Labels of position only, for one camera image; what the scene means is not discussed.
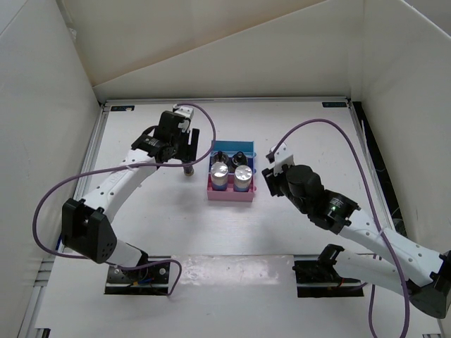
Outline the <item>black-cap spice jar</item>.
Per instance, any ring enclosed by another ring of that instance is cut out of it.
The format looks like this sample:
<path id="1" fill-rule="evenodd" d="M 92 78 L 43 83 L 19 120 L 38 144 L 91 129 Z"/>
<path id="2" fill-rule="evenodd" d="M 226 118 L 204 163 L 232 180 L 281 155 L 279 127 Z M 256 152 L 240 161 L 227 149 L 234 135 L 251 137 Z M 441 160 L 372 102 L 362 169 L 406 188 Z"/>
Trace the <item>black-cap spice jar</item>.
<path id="1" fill-rule="evenodd" d="M 212 157 L 211 157 L 211 165 L 215 163 L 224 163 L 228 165 L 229 157 L 226 153 L 223 151 L 217 151 Z"/>
<path id="2" fill-rule="evenodd" d="M 235 153 L 230 159 L 230 165 L 233 170 L 238 168 L 241 165 L 247 165 L 248 160 L 245 154 L 242 151 Z"/>

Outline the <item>small black-lid pepper bottle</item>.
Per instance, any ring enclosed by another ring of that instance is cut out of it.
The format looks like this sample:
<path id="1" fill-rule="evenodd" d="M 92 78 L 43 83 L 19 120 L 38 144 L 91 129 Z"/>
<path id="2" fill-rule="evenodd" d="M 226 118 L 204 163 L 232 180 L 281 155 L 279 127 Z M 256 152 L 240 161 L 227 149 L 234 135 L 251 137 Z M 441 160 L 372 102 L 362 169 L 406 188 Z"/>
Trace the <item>small black-lid pepper bottle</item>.
<path id="1" fill-rule="evenodd" d="M 184 165 L 183 166 L 183 172 L 185 176 L 192 176 L 194 175 L 194 168 L 192 165 Z"/>

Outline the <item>silver-lid shaker bottle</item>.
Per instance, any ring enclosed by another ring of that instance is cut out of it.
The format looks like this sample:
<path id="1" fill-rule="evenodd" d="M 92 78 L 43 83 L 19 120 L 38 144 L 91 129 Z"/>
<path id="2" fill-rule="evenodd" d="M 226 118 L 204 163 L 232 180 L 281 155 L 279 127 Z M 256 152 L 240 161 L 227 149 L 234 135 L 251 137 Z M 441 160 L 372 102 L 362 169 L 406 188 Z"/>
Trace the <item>silver-lid shaker bottle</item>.
<path id="1" fill-rule="evenodd" d="M 248 192 L 253 177 L 252 169 L 248 165 L 239 165 L 234 172 L 234 190 Z"/>
<path id="2" fill-rule="evenodd" d="M 223 162 L 215 162 L 210 169 L 213 190 L 225 191 L 228 187 L 228 166 Z"/>

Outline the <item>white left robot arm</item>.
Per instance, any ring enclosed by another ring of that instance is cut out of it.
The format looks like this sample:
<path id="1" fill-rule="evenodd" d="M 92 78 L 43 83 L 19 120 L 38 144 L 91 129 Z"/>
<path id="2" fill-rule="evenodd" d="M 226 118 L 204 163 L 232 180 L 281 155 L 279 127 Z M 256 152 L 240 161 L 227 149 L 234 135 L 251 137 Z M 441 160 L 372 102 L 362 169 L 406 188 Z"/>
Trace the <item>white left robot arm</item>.
<path id="1" fill-rule="evenodd" d="M 196 159 L 199 130 L 191 129 L 194 111 L 176 106 L 164 111 L 159 124 L 141 134 L 122 160 L 122 169 L 106 179 L 80 200 L 69 199 L 62 208 L 63 245 L 96 263 L 123 267 L 133 282 L 147 276 L 147 254 L 121 241 L 111 223 L 131 194 L 154 174 L 162 163 L 177 159 L 190 163 Z"/>

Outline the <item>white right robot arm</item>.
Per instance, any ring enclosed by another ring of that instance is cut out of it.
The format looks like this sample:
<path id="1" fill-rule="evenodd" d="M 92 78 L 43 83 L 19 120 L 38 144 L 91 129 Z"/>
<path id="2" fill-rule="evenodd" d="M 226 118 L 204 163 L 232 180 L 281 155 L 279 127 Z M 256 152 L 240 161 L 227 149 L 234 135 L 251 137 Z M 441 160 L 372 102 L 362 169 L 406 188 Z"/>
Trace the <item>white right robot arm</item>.
<path id="1" fill-rule="evenodd" d="M 271 196 L 284 196 L 309 221 L 349 239 L 381 257 L 365 260 L 343 247 L 329 244 L 316 260 L 315 275 L 370 282 L 400 295 L 433 318 L 443 319 L 450 308 L 450 253 L 427 249 L 390 228 L 383 229 L 357 202 L 325 189 L 307 165 L 284 165 L 281 173 L 262 170 Z"/>

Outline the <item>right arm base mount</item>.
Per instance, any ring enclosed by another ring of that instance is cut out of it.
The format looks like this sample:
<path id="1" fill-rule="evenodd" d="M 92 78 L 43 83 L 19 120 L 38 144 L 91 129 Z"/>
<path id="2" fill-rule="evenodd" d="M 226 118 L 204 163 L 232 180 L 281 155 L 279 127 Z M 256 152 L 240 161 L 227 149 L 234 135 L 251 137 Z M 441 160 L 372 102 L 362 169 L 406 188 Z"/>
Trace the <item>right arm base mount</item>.
<path id="1" fill-rule="evenodd" d="M 364 283 L 343 278 L 331 266 L 321 267 L 316 261 L 297 260 L 292 266 L 297 297 L 302 299 L 352 298 L 364 296 Z"/>

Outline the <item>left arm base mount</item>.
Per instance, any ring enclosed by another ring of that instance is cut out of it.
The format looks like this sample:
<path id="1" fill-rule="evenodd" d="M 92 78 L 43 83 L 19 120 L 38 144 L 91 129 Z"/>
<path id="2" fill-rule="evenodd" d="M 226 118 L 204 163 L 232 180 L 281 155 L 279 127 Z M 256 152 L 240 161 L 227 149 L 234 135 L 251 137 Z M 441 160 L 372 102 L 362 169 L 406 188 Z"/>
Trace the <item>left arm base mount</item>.
<path id="1" fill-rule="evenodd" d="M 109 266 L 104 287 L 105 295 L 165 296 L 169 291 L 171 263 L 169 257 L 150 257 L 148 263 L 163 261 L 146 269 L 123 272 Z"/>

